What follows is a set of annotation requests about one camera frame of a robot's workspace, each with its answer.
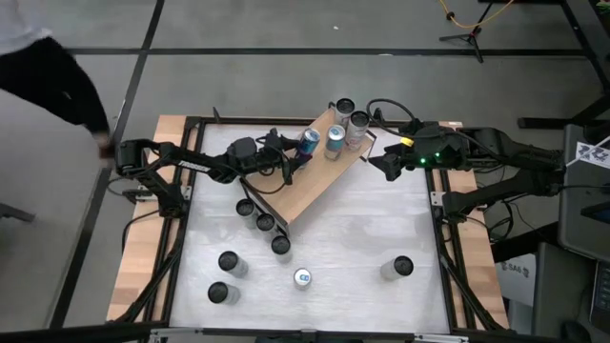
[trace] soda can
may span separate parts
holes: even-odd
[[[350,116],[345,133],[345,145],[347,149],[355,151],[360,149],[362,140],[369,129],[369,116],[363,111],[355,111]]]
[[[214,304],[233,305],[239,300],[239,290],[224,282],[214,282],[208,289],[208,298]]]
[[[248,273],[248,263],[235,252],[223,252],[218,257],[218,267],[235,277],[244,277]]]
[[[271,250],[275,254],[275,259],[279,263],[288,263],[293,258],[290,240],[288,237],[279,235],[271,242]]]
[[[275,228],[275,218],[268,214],[262,213],[256,219],[256,226],[259,230],[265,233],[265,240],[271,242],[277,235],[277,229]]]
[[[413,261],[407,256],[399,256],[386,262],[380,268],[381,276],[387,280],[398,280],[413,272]]]
[[[254,205],[254,201],[251,199],[241,199],[237,201],[235,205],[237,214],[243,219],[246,228],[256,229],[256,219],[258,217],[258,210]]]
[[[316,129],[308,128],[301,135],[296,150],[301,154],[313,155],[317,143],[320,142],[320,132]]]
[[[293,280],[295,287],[298,290],[304,291],[312,284],[312,274],[304,268],[299,268],[296,270]]]
[[[326,150],[324,156],[333,161],[337,160],[341,155],[341,149],[343,149],[343,142],[345,141],[345,129],[340,125],[332,125],[328,129],[328,136],[326,137]]]
[[[347,98],[339,99],[336,102],[335,124],[346,129],[347,123],[350,121],[350,115],[352,115],[355,107],[354,101]]]
[[[305,167],[306,161],[309,161],[314,155],[315,147],[320,142],[320,132],[316,129],[307,129],[301,135],[301,139],[296,148],[295,159],[300,165],[300,168]]]

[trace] wooden platform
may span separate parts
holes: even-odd
[[[170,141],[179,145],[185,120],[186,116],[183,115],[160,116],[154,140]],[[443,125],[455,127],[461,124],[443,122]],[[193,146],[194,139],[192,138],[189,142],[189,147]],[[448,173],[453,191],[468,192],[477,187],[475,176],[471,171],[449,171]],[[168,182],[171,181],[173,167],[164,168],[161,175]],[[186,182],[187,177],[188,172],[186,171],[183,175],[184,182]],[[440,190],[441,183],[437,172],[435,172],[435,183],[437,189]],[[156,203],[138,203],[133,216],[138,216],[154,209],[156,209]],[[473,212],[471,216],[484,221],[480,212]],[[121,315],[150,280],[162,223],[162,218],[152,216],[132,225],[116,278],[108,311],[108,319]],[[473,222],[466,222],[458,226],[469,285],[487,311],[490,312],[499,324],[507,328],[508,320],[502,303],[487,231],[479,224]],[[175,233],[176,227],[177,225],[174,224],[171,235]],[[164,294],[165,286],[162,285],[157,296],[153,319],[160,318],[160,307],[163,304],[162,299]],[[453,288],[453,295],[457,308],[457,323],[461,328],[465,328],[465,317],[460,305],[461,296],[455,286]]]

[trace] white shirt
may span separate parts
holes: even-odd
[[[50,35],[49,30],[26,22],[17,0],[0,0],[0,55],[22,50]]]

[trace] blue can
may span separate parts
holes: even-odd
[[[296,148],[299,154],[313,155],[317,143],[320,142],[320,132],[315,129],[307,129],[303,132],[301,140]]]

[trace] wooden edge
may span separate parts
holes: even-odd
[[[157,122],[154,140],[169,141],[179,146],[180,141],[182,140],[182,132],[184,131],[186,118],[185,115],[160,116],[159,121]],[[193,146],[194,139],[192,136],[189,147],[192,148]],[[156,156],[151,154],[149,156],[149,161],[153,161],[155,158]],[[158,172],[167,182],[171,182],[173,171],[174,167],[168,166],[160,169]],[[182,174],[183,184],[186,184],[187,179],[188,172],[185,171]],[[157,208],[157,202],[137,203],[133,211],[133,218],[147,212],[152,212]],[[115,319],[123,314],[150,281],[153,274],[154,259],[159,245],[162,226],[163,218],[155,214],[134,222],[130,227],[125,250],[123,251],[123,257],[121,259],[121,265],[114,283],[111,303],[107,313],[108,320]],[[173,243],[176,229],[177,221],[174,221],[170,232],[168,248]],[[159,286],[153,319],[160,318],[160,308],[163,305],[166,287],[167,276]],[[140,314],[136,321],[141,320],[141,317],[142,315]]]
[[[460,128],[460,122],[439,122],[441,126],[450,128]],[[449,185],[452,191],[470,192],[477,189],[477,180],[473,171],[447,171],[449,176]],[[442,189],[440,175],[438,171],[433,172],[435,186],[437,190]],[[472,211],[469,216],[485,222],[483,213],[478,210]],[[494,256],[492,255],[491,246],[489,244],[489,235],[487,229],[482,227],[475,221],[466,221],[457,224],[459,230],[459,238],[461,243],[462,255],[464,264],[466,265],[466,275],[468,284],[485,309],[494,317],[494,319],[504,328],[509,328],[508,317],[504,310],[504,302],[500,291],[498,276],[496,274],[496,265]],[[449,235],[449,228],[443,225],[443,234],[446,238]],[[446,243],[447,250],[451,257],[454,257],[453,247],[451,243]],[[456,304],[457,325],[460,328],[466,327],[466,319],[462,306],[461,293],[455,282],[451,281],[454,303]],[[477,328],[483,330],[483,326],[477,319]]]

